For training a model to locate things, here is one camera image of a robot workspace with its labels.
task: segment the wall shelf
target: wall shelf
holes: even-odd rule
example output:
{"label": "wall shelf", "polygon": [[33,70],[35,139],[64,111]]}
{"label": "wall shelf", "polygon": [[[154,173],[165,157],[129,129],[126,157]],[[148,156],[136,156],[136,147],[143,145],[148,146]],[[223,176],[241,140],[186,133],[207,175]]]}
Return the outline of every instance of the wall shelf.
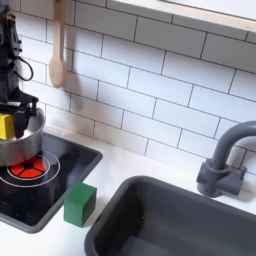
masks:
{"label": "wall shelf", "polygon": [[217,13],[195,7],[184,6],[162,0],[114,0],[130,5],[140,6],[165,13],[176,14],[188,18],[198,19],[219,25],[229,26],[256,33],[256,20]]}

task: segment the red burner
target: red burner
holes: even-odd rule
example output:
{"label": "red burner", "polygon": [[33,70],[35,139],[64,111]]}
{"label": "red burner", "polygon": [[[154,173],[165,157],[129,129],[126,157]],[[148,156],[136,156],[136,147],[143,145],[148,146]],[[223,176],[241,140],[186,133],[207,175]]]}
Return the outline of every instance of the red burner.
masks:
{"label": "red burner", "polygon": [[47,163],[40,156],[35,156],[23,164],[10,167],[11,173],[22,179],[33,179],[42,176],[47,170]]}

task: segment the gray faucet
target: gray faucet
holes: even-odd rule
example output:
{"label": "gray faucet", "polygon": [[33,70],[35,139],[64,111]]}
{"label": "gray faucet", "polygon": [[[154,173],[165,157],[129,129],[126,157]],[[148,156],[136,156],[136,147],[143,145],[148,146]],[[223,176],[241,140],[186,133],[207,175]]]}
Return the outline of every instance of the gray faucet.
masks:
{"label": "gray faucet", "polygon": [[235,143],[250,136],[256,136],[256,121],[238,124],[220,138],[212,159],[202,164],[198,174],[197,188],[201,194],[215,198],[222,192],[240,193],[247,169],[237,171],[229,168],[226,162]]}

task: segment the sink basin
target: sink basin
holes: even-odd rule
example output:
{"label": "sink basin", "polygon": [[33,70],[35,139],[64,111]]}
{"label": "sink basin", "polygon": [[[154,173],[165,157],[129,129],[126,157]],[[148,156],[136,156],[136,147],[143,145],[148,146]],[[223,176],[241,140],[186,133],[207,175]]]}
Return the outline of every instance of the sink basin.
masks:
{"label": "sink basin", "polygon": [[149,177],[126,180],[87,256],[255,256],[256,216]]}

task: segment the wooden spoon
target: wooden spoon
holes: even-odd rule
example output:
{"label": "wooden spoon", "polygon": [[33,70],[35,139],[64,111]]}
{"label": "wooden spoon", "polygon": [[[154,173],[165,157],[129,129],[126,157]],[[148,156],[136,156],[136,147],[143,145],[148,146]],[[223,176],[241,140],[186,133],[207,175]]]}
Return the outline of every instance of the wooden spoon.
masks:
{"label": "wooden spoon", "polygon": [[54,24],[53,24],[53,55],[50,61],[50,79],[54,87],[60,88],[64,84],[65,61],[64,48],[64,19],[66,0],[53,0]]}

